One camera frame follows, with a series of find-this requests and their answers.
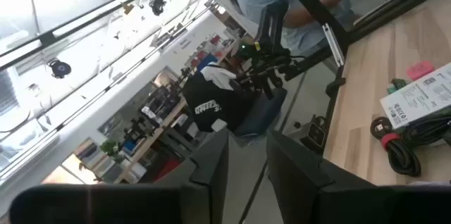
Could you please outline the black ceiling device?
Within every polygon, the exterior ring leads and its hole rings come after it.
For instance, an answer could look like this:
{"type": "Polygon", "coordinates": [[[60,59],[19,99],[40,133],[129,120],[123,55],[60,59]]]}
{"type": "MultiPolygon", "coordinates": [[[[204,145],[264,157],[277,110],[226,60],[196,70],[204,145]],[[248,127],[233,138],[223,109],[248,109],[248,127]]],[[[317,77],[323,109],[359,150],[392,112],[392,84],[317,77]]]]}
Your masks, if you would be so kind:
{"type": "Polygon", "coordinates": [[[63,79],[72,72],[72,68],[68,63],[62,62],[56,58],[48,62],[47,65],[51,68],[52,76],[57,79],[63,79]]]}
{"type": "Polygon", "coordinates": [[[166,5],[166,0],[150,0],[149,7],[155,16],[163,13],[163,8],[166,5]]]}

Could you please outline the green potted plant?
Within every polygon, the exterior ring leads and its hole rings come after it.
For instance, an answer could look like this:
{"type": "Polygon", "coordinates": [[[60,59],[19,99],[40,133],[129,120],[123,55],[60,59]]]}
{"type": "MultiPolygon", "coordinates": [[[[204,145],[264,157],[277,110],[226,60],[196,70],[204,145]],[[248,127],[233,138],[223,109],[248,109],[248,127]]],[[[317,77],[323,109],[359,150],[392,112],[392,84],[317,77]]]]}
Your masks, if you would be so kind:
{"type": "Polygon", "coordinates": [[[101,150],[111,158],[120,157],[121,146],[119,143],[111,140],[106,140],[101,146],[101,150]]]}

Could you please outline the wooden shelf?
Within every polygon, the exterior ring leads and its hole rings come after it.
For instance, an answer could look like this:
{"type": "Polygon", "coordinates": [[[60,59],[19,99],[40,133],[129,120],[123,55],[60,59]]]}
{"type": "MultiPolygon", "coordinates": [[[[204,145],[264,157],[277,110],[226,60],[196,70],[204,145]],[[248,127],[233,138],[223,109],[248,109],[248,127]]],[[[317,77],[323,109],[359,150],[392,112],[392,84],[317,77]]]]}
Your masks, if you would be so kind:
{"type": "Polygon", "coordinates": [[[168,114],[163,120],[161,127],[155,129],[153,136],[148,136],[145,140],[141,141],[137,146],[137,151],[130,159],[130,164],[126,166],[123,172],[113,181],[113,184],[119,184],[122,180],[126,180],[130,184],[135,183],[135,179],[131,176],[133,166],[139,162],[139,160],[146,154],[151,148],[152,144],[159,138],[159,136],[172,124],[175,117],[181,112],[186,105],[186,100],[182,98],[175,108],[168,114]]]}

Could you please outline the black frame bracket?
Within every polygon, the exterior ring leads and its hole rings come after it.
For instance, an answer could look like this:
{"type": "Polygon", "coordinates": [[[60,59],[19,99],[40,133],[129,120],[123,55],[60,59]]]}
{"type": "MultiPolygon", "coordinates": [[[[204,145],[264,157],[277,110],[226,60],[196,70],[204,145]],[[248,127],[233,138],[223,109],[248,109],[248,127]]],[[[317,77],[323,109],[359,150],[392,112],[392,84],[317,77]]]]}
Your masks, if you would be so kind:
{"type": "Polygon", "coordinates": [[[332,81],[326,86],[326,94],[332,98],[334,97],[339,88],[346,83],[346,79],[344,77],[340,77],[332,81]]]}

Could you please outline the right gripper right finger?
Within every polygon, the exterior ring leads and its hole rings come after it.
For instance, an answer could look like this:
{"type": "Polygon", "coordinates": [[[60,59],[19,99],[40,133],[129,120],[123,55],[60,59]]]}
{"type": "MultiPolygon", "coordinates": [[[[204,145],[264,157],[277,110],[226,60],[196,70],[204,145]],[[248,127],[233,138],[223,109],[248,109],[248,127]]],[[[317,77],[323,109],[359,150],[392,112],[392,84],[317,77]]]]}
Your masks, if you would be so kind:
{"type": "Polygon", "coordinates": [[[451,224],[451,186],[374,185],[277,131],[266,154],[284,224],[451,224]]]}

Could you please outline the silver metal strip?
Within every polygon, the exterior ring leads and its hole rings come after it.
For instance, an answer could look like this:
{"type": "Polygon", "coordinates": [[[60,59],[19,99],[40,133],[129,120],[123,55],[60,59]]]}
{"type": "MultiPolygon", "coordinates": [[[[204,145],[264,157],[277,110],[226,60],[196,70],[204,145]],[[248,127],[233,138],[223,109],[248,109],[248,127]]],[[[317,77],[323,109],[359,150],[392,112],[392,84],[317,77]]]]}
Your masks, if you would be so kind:
{"type": "Polygon", "coordinates": [[[328,41],[330,50],[332,51],[333,57],[335,59],[335,63],[337,64],[338,67],[343,67],[345,64],[345,59],[332,28],[329,26],[328,23],[322,25],[322,28],[328,41]]]}

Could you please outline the black metal table frame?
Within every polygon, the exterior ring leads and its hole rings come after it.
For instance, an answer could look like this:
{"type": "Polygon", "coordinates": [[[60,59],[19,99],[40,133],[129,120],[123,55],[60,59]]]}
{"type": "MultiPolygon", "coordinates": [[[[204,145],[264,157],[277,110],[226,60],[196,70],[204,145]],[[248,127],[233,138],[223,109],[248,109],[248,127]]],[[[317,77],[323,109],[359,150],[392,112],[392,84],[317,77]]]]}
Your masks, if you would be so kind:
{"type": "MultiPolygon", "coordinates": [[[[327,156],[332,154],[335,147],[339,146],[340,136],[340,112],[345,102],[345,91],[350,87],[358,88],[359,84],[363,82],[351,75],[351,62],[353,58],[363,58],[363,55],[357,54],[357,45],[367,39],[367,36],[377,29],[387,25],[401,15],[404,15],[414,7],[422,4],[426,0],[389,0],[379,7],[367,13],[357,24],[350,30],[345,30],[338,22],[338,20],[330,13],[330,11],[320,2],[320,0],[299,0],[308,12],[321,25],[326,23],[332,28],[336,39],[342,50],[345,64],[343,67],[338,67],[335,79],[344,77],[346,83],[342,85],[337,94],[330,98],[328,110],[326,129],[327,137],[324,152],[322,155],[327,156]]],[[[332,51],[326,52],[324,49],[315,52],[309,58],[301,62],[301,71],[305,72],[322,62],[328,55],[333,55],[332,51]]]]}

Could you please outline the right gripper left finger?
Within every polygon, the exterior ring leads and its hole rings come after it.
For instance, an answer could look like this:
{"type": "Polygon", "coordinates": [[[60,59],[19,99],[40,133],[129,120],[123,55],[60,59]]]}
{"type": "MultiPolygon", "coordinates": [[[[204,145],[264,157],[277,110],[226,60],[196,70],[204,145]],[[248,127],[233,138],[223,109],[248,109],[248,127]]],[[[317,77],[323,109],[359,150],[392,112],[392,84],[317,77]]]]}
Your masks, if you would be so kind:
{"type": "Polygon", "coordinates": [[[40,185],[20,193],[8,217],[11,224],[221,224],[228,153],[222,129],[154,183],[40,185]]]}

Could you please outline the red plastic block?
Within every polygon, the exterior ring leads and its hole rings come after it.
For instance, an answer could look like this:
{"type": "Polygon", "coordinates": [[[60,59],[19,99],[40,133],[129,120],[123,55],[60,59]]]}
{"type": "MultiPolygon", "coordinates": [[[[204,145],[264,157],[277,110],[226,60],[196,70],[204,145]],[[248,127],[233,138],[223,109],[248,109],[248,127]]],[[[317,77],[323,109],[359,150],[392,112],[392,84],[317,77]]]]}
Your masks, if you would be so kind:
{"type": "Polygon", "coordinates": [[[435,70],[434,65],[429,61],[419,61],[418,63],[410,66],[407,70],[407,76],[411,80],[418,80],[419,78],[433,72],[435,70]]]}

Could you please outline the white printed product box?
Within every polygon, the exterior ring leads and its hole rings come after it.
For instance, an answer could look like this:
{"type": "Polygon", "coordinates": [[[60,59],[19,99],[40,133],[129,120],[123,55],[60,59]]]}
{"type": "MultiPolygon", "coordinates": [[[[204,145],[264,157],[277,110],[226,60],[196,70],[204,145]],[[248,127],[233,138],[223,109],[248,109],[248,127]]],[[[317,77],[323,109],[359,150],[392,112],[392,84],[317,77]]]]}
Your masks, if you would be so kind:
{"type": "Polygon", "coordinates": [[[380,99],[394,129],[451,106],[451,63],[380,99]]]}

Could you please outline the white cloth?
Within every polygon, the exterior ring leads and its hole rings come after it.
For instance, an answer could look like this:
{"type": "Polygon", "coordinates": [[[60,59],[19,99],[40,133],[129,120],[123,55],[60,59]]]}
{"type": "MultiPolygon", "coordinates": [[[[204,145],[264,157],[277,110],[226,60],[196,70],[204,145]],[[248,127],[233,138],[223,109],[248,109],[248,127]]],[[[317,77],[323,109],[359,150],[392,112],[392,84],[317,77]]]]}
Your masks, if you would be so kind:
{"type": "Polygon", "coordinates": [[[233,90],[230,81],[236,79],[236,74],[222,68],[217,63],[208,63],[200,70],[200,73],[204,76],[206,81],[212,81],[217,87],[233,90]]]}

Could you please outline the dark blue chair seat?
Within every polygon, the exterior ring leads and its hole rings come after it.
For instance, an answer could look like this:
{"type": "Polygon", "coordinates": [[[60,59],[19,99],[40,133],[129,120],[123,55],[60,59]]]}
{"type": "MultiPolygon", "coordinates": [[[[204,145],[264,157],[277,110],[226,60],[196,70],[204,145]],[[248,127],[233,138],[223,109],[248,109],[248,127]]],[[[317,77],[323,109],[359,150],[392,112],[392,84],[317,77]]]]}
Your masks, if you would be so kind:
{"type": "Polygon", "coordinates": [[[261,135],[269,128],[280,113],[288,91],[284,88],[273,89],[273,98],[260,94],[243,122],[233,132],[238,137],[261,135]]]}

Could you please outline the black printed fabric bag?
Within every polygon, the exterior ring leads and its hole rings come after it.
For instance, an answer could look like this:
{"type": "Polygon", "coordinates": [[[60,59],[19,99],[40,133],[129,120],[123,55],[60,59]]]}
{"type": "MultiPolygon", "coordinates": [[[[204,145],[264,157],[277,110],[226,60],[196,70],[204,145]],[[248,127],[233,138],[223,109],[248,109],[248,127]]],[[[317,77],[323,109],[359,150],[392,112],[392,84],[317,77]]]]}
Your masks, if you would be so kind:
{"type": "Polygon", "coordinates": [[[201,73],[187,79],[182,93],[194,122],[203,132],[212,132],[211,126],[217,119],[225,121],[229,130],[236,130],[257,96],[253,91],[222,89],[201,73]]]}

